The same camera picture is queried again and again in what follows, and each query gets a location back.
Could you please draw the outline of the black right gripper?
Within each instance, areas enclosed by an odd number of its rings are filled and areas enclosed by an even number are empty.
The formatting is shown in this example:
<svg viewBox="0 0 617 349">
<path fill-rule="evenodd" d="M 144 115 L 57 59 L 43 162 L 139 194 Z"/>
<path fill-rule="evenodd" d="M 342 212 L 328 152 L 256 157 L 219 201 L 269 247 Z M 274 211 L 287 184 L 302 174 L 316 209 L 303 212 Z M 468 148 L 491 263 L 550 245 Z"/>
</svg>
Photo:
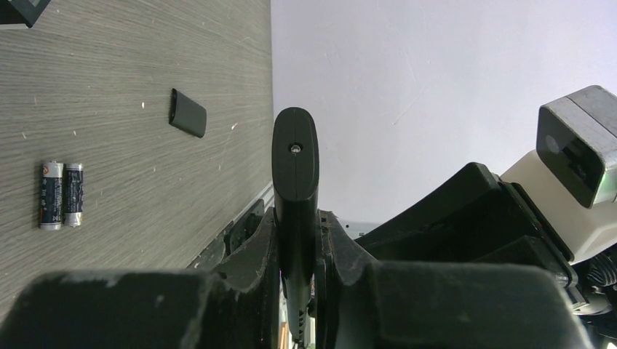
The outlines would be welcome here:
<svg viewBox="0 0 617 349">
<path fill-rule="evenodd" d="M 517 185 L 501 182 L 484 164 L 471 162 L 395 217 L 356 239 L 378 260 L 428 261 L 456 233 L 455 224 L 499 189 L 481 228 L 482 254 L 476 262 L 510 263 L 549 272 L 578 303 L 578 277 L 546 232 Z"/>
</svg>

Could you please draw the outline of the black remote control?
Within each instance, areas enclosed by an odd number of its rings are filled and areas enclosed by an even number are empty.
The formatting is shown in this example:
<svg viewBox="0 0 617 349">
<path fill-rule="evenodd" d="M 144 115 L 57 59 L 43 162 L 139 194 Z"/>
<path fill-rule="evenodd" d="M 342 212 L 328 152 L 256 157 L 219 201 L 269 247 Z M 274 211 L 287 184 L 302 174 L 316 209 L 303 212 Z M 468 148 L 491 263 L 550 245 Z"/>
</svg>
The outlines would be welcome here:
<svg viewBox="0 0 617 349">
<path fill-rule="evenodd" d="M 271 168 L 288 324 L 292 340 L 304 348 L 319 227 L 319 145 L 316 126 L 308 111 L 290 107 L 276 117 Z"/>
</svg>

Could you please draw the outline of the black remote battery cover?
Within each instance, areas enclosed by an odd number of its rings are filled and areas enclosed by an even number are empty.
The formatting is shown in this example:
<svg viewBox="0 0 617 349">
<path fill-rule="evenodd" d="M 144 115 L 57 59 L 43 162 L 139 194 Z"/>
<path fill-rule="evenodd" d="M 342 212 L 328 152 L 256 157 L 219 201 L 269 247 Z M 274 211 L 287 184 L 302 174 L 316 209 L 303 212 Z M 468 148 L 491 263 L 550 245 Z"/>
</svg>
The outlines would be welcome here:
<svg viewBox="0 0 617 349">
<path fill-rule="evenodd" d="M 169 125 L 203 138 L 207 128 L 207 110 L 177 89 L 172 89 Z"/>
</svg>

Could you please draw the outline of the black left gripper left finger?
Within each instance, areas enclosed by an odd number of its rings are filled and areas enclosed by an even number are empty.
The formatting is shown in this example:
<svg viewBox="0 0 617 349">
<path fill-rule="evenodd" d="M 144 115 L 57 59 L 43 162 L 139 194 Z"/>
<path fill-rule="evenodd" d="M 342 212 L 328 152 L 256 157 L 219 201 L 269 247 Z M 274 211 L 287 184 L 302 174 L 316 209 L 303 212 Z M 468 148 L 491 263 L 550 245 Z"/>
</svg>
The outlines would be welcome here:
<svg viewBox="0 0 617 349">
<path fill-rule="evenodd" d="M 3 348 L 276 348 L 274 212 L 210 270 L 45 273 L 1 325 Z"/>
</svg>

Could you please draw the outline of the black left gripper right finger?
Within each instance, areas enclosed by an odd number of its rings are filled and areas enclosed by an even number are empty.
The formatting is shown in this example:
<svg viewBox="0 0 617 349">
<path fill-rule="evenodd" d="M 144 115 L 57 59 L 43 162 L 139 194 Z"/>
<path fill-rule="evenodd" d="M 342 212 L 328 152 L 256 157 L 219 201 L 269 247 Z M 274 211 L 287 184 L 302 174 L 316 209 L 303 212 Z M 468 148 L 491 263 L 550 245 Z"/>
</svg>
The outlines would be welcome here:
<svg viewBox="0 0 617 349">
<path fill-rule="evenodd" d="M 318 348 L 591 348 L 550 275 L 524 265 L 380 261 L 320 212 Z"/>
</svg>

